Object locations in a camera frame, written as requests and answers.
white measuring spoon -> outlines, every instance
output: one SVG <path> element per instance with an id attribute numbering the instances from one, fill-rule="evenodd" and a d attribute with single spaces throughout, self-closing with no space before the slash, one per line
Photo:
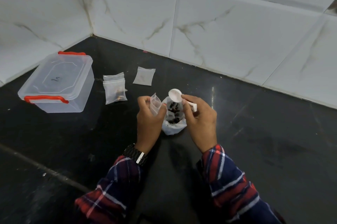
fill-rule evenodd
<path id="1" fill-rule="evenodd" d="M 176 103 L 180 103 L 183 99 L 181 98 L 181 91 L 179 89 L 171 89 L 169 92 L 168 92 L 168 96 L 171 98 L 171 100 L 173 102 L 176 102 Z M 188 104 L 192 107 L 192 112 L 196 112 L 198 109 L 197 109 L 197 106 L 196 106 L 196 103 L 191 103 L 189 101 L 187 101 Z"/>

red and blue checked shirt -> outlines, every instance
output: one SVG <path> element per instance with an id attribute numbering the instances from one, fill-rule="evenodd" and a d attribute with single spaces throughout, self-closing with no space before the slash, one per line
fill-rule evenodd
<path id="1" fill-rule="evenodd" d="M 201 175 L 211 190 L 216 208 L 225 223 L 285 223 L 283 218 L 262 201 L 245 173 L 225 154 L 221 145 L 201 158 Z M 95 224 L 123 223 L 129 205 L 137 194 L 142 169 L 132 159 L 120 156 L 102 178 L 96 190 L 78 198 L 75 204 Z"/>

right hand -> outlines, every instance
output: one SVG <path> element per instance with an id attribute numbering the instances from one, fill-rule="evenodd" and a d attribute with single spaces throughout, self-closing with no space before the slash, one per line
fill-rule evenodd
<path id="1" fill-rule="evenodd" d="M 183 98 L 185 119 L 193 142 L 204 153 L 217 145 L 216 111 L 203 99 L 191 95 L 181 95 Z M 193 113 L 187 101 L 196 103 L 198 111 Z"/>

black watch strap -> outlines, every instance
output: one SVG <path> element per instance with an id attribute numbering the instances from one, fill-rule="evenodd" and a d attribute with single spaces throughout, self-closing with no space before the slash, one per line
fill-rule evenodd
<path id="1" fill-rule="evenodd" d="M 131 158 L 141 167 L 145 164 L 147 156 L 144 152 L 141 152 L 134 148 L 134 144 L 129 145 L 125 150 L 123 155 L 125 157 Z"/>

red clip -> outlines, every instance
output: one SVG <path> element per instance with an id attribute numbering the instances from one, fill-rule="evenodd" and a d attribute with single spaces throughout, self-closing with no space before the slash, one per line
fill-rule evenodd
<path id="1" fill-rule="evenodd" d="M 43 99 L 47 99 L 47 100 L 60 100 L 61 102 L 63 103 L 69 103 L 68 100 L 64 99 L 63 97 L 61 96 L 50 96 L 50 95 L 35 95 L 35 96 L 29 96 L 29 95 L 26 95 L 24 97 L 24 100 L 27 102 L 27 103 L 31 103 L 30 101 L 31 100 L 43 100 Z"/>
<path id="2" fill-rule="evenodd" d="M 81 56 L 85 56 L 86 53 L 84 52 L 64 52 L 64 51 L 59 51 L 58 52 L 59 55 L 81 55 Z"/>

